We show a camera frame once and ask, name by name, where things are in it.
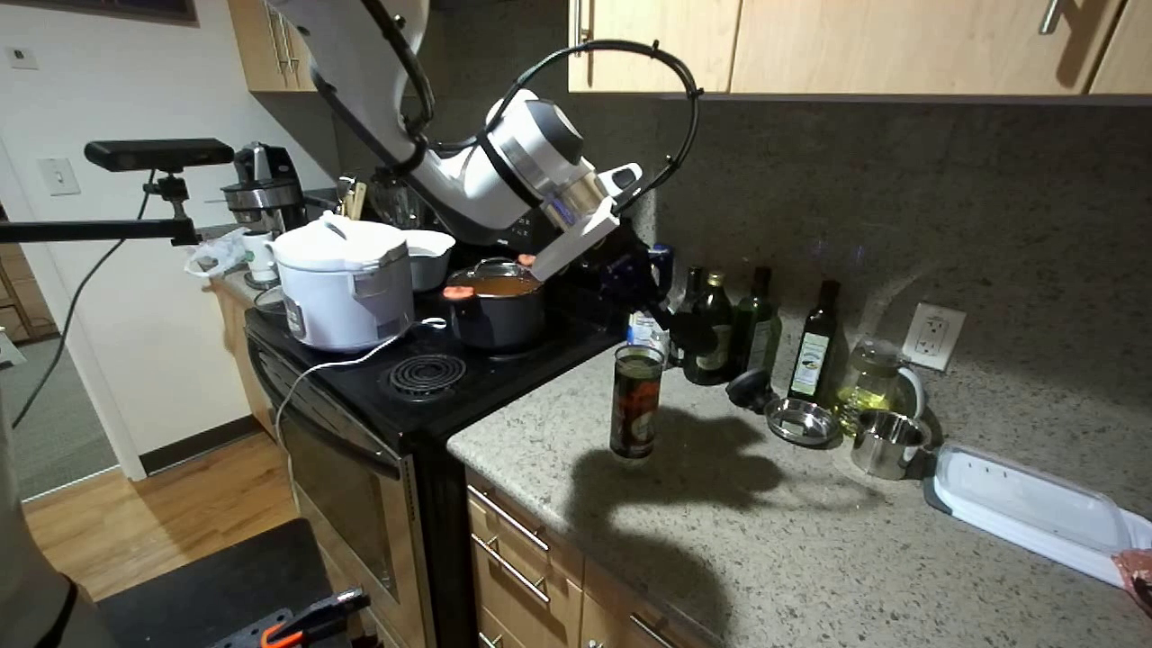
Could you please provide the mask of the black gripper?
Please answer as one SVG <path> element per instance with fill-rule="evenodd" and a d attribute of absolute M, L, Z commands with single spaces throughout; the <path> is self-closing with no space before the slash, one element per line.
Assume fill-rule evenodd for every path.
<path fill-rule="evenodd" d="M 646 246 L 632 231 L 610 231 L 562 272 L 562 291 L 589 321 L 621 324 L 631 314 L 663 314 L 663 291 Z"/>

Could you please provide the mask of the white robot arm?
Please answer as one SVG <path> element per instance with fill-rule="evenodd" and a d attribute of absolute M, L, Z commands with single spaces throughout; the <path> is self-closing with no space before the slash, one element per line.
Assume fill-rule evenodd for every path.
<path fill-rule="evenodd" d="M 424 138 L 432 84 L 416 62 L 432 0 L 267 0 L 304 43 L 316 94 L 470 246 L 508 246 L 523 220 L 552 238 L 525 272 L 540 283 L 602 246 L 610 248 L 589 296 L 602 315 L 658 304 L 639 241 L 621 213 L 652 192 L 637 160 L 597 169 L 567 114 L 528 88 L 525 68 L 454 151 Z"/>

